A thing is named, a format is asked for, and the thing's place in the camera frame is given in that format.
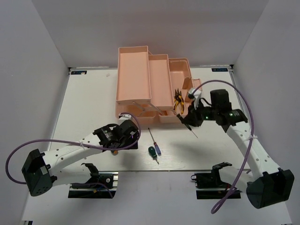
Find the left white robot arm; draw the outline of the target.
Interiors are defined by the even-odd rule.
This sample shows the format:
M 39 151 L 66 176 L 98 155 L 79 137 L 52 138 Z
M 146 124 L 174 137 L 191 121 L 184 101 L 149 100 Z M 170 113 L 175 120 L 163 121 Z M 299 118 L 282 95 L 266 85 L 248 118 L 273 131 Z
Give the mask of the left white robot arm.
M 99 182 L 95 169 L 71 170 L 69 165 L 104 151 L 133 149 L 140 138 L 140 124 L 124 120 L 94 130 L 82 140 L 47 152 L 32 150 L 22 167 L 22 174 L 31 196 L 39 196 L 53 186 L 84 183 L 94 187 Z

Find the stubby green grey screwdriver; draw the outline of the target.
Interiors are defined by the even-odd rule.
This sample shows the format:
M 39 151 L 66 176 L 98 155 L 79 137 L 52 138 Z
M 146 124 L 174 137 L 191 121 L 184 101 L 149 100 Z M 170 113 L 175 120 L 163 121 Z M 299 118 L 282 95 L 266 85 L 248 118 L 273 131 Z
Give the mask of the stubby green grey screwdriver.
M 154 147 L 150 146 L 148 148 L 148 153 L 149 155 L 152 157 L 153 160 L 155 160 L 157 162 L 157 164 L 159 164 L 159 161 L 158 161 L 158 156 L 156 154 L 156 150 Z

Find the yellow long nose pliers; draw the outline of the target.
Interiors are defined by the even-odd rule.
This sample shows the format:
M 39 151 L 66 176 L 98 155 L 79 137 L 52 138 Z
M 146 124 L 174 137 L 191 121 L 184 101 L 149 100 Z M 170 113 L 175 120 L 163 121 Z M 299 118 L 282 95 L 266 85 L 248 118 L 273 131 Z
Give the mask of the yellow long nose pliers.
M 175 90 L 175 96 L 174 96 L 174 107 L 173 110 L 176 112 L 177 107 L 180 106 L 180 114 L 184 113 L 185 110 L 185 104 L 184 104 L 184 99 L 182 97 L 182 93 L 181 91 L 179 91 L 179 89 Z

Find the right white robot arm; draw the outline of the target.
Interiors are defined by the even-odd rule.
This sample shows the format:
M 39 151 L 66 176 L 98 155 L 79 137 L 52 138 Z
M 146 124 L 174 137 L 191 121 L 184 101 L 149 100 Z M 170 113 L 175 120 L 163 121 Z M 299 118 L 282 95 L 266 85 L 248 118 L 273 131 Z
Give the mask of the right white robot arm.
M 188 114 L 182 119 L 187 126 L 199 127 L 206 120 L 215 121 L 234 141 L 246 159 L 251 173 L 243 172 L 239 180 L 234 180 L 238 170 L 229 163 L 213 166 L 212 183 L 222 187 L 226 183 L 246 193 L 251 204 L 264 208 L 289 199 L 294 175 L 290 170 L 283 170 L 270 158 L 256 136 L 247 117 L 240 109 L 233 109 L 229 94 L 225 89 L 210 92 L 211 104 L 204 106 L 201 91 L 191 88 L 187 97 L 192 100 Z

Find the blue red handled screwdriver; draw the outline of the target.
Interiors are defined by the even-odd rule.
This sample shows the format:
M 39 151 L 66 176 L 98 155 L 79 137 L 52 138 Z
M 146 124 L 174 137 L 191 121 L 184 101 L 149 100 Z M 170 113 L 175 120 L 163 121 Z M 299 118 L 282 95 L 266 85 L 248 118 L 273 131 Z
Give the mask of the blue red handled screwdriver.
M 154 137 L 153 137 L 153 135 L 152 135 L 152 132 L 151 132 L 150 128 L 148 128 L 148 131 L 149 131 L 150 136 L 151 136 L 151 138 L 152 138 L 152 140 L 153 140 L 153 144 L 154 144 L 154 148 L 155 148 L 155 150 L 156 150 L 156 153 L 158 154 L 158 156 L 161 156 L 161 150 L 160 150 L 160 148 L 159 148 L 157 142 L 154 140 Z

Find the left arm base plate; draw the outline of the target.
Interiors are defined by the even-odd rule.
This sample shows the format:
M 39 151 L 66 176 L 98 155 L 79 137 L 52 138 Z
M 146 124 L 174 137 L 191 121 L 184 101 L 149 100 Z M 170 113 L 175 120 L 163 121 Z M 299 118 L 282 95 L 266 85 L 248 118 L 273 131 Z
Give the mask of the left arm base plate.
M 118 172 L 100 172 L 87 182 L 72 183 L 68 191 L 70 199 L 113 199 L 118 186 Z

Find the black green precision screwdriver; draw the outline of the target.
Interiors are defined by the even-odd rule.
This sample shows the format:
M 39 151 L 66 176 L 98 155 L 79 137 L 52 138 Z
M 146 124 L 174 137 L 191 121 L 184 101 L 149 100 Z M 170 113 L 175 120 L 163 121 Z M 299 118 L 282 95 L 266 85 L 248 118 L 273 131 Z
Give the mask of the black green precision screwdriver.
M 195 136 L 196 138 L 198 138 L 198 136 L 194 133 L 194 131 L 192 130 L 192 128 L 191 128 L 187 123 L 185 123 L 184 118 L 183 118 L 180 114 L 177 114 L 176 117 L 180 120 L 180 122 L 181 122 L 183 125 L 185 125 L 185 126 L 187 127 L 187 129 L 188 129 L 189 131 L 191 131 L 191 132 L 194 134 L 194 136 Z

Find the pink plastic toolbox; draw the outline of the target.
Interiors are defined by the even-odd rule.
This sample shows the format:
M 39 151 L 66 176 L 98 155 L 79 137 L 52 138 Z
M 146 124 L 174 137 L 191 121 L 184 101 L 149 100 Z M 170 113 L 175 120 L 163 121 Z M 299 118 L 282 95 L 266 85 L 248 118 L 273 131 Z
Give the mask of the pink plastic toolbox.
M 175 90 L 184 99 L 185 117 L 191 100 L 191 88 L 201 84 L 191 75 L 186 58 L 169 58 L 168 54 L 152 54 L 147 46 L 120 47 L 118 55 L 116 115 L 128 112 L 141 124 L 176 124 L 181 107 L 174 107 Z

